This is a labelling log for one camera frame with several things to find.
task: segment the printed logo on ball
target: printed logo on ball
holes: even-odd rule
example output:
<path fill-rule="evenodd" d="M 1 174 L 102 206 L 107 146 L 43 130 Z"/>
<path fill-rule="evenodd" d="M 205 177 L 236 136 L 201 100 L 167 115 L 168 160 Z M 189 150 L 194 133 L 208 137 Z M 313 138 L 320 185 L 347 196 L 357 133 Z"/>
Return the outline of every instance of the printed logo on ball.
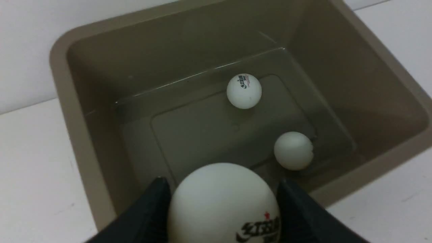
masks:
<path fill-rule="evenodd" d="M 249 77 L 247 75 L 239 75 L 237 82 L 240 83 L 240 87 L 243 89 L 247 89 L 251 86 L 251 83 L 249 82 Z"/>
<path fill-rule="evenodd" d="M 266 220 L 258 222 L 247 222 L 241 227 L 241 233 L 236 234 L 239 243 L 248 242 L 251 238 L 262 237 L 263 243 L 275 243 L 279 236 L 280 219 L 270 219 L 270 214 L 264 214 Z"/>

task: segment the white wall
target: white wall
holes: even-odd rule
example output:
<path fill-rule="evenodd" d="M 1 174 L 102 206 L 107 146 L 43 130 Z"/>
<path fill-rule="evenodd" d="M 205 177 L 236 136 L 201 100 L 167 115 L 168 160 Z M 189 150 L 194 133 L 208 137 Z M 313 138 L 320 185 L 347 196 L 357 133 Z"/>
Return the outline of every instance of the white wall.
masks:
<path fill-rule="evenodd" d="M 372 6 L 378 3 L 387 2 L 390 0 L 344 0 L 353 10 L 361 9 L 367 6 Z"/>

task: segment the white ping pong ball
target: white ping pong ball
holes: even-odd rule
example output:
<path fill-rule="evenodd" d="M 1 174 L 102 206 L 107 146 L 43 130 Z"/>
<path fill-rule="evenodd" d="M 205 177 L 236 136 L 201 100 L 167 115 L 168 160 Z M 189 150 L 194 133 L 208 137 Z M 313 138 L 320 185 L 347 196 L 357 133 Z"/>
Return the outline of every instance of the white ping pong ball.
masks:
<path fill-rule="evenodd" d="M 274 155 L 281 166 L 289 170 L 302 170 L 314 158 L 314 146 L 308 137 L 299 132 L 282 134 L 274 144 Z"/>
<path fill-rule="evenodd" d="M 174 192 L 169 243 L 279 242 L 280 213 L 267 183 L 230 163 L 201 167 Z"/>
<path fill-rule="evenodd" d="M 226 95 L 231 104 L 239 109 L 249 109 L 261 99 L 260 81 L 250 74 L 234 76 L 226 88 Z"/>

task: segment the white table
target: white table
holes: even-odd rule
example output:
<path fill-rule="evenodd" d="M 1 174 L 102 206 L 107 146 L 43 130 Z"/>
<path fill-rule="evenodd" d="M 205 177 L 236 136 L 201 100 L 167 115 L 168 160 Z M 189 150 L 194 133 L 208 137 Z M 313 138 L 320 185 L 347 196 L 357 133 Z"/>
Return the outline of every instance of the white table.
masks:
<path fill-rule="evenodd" d="M 16 95 L 20 86 L 31 87 L 20 93 L 30 97 L 26 102 L 55 97 L 48 52 L 63 32 L 161 0 L 101 2 L 0 0 L 0 20 L 7 21 L 0 21 L 0 35 L 20 30 L 0 38 L 0 80 L 6 80 L 0 104 L 9 104 L 0 113 L 24 104 Z M 391 0 L 357 11 L 432 94 L 430 13 L 431 0 Z M 39 35 L 48 37 L 35 42 Z M 328 210 L 372 242 L 432 240 L 431 160 L 428 150 Z M 2 243 L 76 243 L 96 233 L 57 99 L 0 115 L 0 210 Z"/>

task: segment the floating ping pong ball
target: floating ping pong ball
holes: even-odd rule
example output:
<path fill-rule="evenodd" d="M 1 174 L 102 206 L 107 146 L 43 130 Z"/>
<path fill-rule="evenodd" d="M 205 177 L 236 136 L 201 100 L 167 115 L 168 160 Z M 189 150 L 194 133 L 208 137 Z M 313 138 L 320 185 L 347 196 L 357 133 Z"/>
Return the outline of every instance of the floating ping pong ball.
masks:
<path fill-rule="evenodd" d="M 261 99 L 260 81 L 250 74 L 239 74 L 231 79 L 226 88 L 226 95 L 231 104 L 240 109 L 249 109 Z"/>
<path fill-rule="evenodd" d="M 204 166 L 186 177 L 168 211 L 170 243 L 277 243 L 276 198 L 251 170 L 229 163 Z"/>
<path fill-rule="evenodd" d="M 282 134 L 274 144 L 276 160 L 289 170 L 302 170 L 312 162 L 314 157 L 312 142 L 299 132 Z"/>

